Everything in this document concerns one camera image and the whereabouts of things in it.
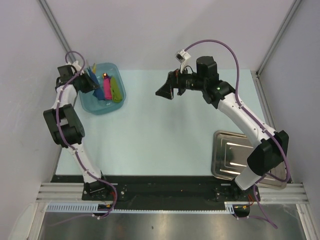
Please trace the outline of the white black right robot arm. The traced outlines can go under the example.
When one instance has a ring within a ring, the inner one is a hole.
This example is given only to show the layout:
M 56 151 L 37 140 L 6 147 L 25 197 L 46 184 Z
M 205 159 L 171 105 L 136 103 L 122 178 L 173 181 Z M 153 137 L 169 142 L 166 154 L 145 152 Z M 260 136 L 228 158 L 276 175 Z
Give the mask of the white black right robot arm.
M 172 100 L 175 89 L 180 96 L 186 90 L 200 91 L 206 103 L 231 119 L 253 146 L 254 150 L 247 158 L 247 166 L 234 179 L 236 185 L 230 188 L 230 194 L 235 200 L 242 201 L 248 196 L 250 187 L 285 161 L 288 134 L 263 123 L 246 108 L 236 90 L 220 79 L 218 65 L 213 57 L 199 57 L 196 60 L 196 71 L 192 73 L 185 69 L 170 71 L 164 85 L 155 94 Z

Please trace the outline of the dark blue paper napkin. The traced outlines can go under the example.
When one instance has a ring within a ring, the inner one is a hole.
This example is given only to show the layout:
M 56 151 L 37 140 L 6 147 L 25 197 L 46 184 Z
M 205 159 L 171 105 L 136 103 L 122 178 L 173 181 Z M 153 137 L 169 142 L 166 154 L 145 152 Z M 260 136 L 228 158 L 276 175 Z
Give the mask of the dark blue paper napkin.
M 99 101 L 104 101 L 105 100 L 105 95 L 104 91 L 101 88 L 101 85 L 99 84 L 99 81 L 94 73 L 89 75 L 90 78 L 93 80 L 95 83 L 96 88 L 94 89 L 93 96 L 96 97 Z

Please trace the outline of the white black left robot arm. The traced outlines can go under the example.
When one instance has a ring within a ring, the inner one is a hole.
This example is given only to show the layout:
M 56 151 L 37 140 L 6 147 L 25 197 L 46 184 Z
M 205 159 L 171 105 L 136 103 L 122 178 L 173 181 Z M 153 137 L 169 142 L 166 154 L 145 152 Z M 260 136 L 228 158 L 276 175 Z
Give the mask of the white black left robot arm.
M 111 188 L 105 183 L 102 171 L 86 153 L 83 144 L 85 129 L 74 109 L 78 92 L 88 93 L 96 90 L 98 85 L 77 60 L 67 62 L 57 70 L 56 99 L 53 106 L 43 112 L 44 120 L 53 141 L 67 149 L 80 168 L 84 181 L 83 193 L 105 200 L 110 196 Z

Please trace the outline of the ornate silver table knife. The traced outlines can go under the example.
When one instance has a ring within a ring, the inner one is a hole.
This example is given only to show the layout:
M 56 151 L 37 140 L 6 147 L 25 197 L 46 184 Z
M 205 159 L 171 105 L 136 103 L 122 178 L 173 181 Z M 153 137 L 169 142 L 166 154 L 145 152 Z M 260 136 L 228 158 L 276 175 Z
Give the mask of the ornate silver table knife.
M 89 75 L 91 75 L 93 73 L 90 66 L 87 67 L 87 71 L 88 71 Z

